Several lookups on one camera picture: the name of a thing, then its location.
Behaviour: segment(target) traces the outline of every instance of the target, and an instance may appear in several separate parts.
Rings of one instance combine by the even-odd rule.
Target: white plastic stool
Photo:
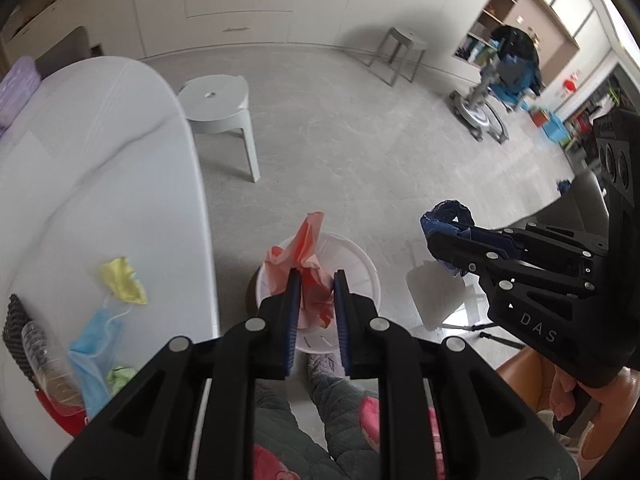
[[[244,149],[254,182],[260,179],[255,153],[254,129],[249,114],[249,85],[246,79],[232,75],[206,75],[187,82],[178,99],[194,134],[220,134],[235,128],[242,130]]]

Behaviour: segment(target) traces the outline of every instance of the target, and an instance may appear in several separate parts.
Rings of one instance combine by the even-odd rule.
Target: crumpled yellow paper
[[[148,299],[145,289],[140,280],[135,278],[135,274],[136,271],[126,258],[116,258],[100,266],[102,280],[116,298],[126,303],[146,305]]]

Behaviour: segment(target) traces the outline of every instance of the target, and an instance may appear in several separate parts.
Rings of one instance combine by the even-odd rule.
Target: silver rivet
[[[189,348],[189,340],[183,335],[174,337],[169,341],[169,350],[171,352],[184,352],[187,348]]]
[[[465,349],[465,340],[459,337],[449,337],[447,339],[447,348],[452,352],[462,352]]]
[[[249,332],[260,332],[260,330],[264,329],[266,326],[267,324],[261,317],[252,317],[244,322],[244,327]]]
[[[389,328],[389,322],[383,317],[375,317],[369,321],[369,326],[376,332],[384,332]]]

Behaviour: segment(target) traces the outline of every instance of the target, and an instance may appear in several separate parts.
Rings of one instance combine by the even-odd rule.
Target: black knit fabric
[[[9,354],[11,354],[15,363],[20,367],[20,370],[22,370],[22,373],[25,374],[28,380],[37,388],[38,384],[33,377],[33,370],[22,346],[22,329],[30,321],[31,318],[28,316],[20,299],[15,294],[12,294],[9,297],[6,321],[2,329],[2,340],[9,350]]]

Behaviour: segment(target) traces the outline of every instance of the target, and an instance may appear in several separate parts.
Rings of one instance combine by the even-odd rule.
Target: tile floor
[[[201,50],[148,63],[176,91],[191,78],[215,73],[241,74],[249,83],[261,180],[251,183],[238,134],[196,139],[223,330],[246,318],[246,288],[268,247],[294,234],[316,210],[326,215],[324,229],[356,242],[376,265],[382,316],[437,340],[449,332],[429,332],[423,320],[428,326],[449,314],[456,323],[486,320],[486,298],[471,278],[465,283],[470,301],[457,311],[460,302],[446,288],[437,305],[416,307],[408,283],[418,298],[436,272],[420,216],[455,198],[478,225],[503,226],[555,200],[556,181],[573,176],[560,148],[526,114],[506,118],[511,139],[505,144],[474,140],[446,99],[468,83],[433,70],[390,88],[358,56],[290,45]],[[388,67],[374,68],[388,75]],[[466,337],[493,366],[513,354]],[[301,426],[322,442],[303,383],[289,381],[285,388]]]

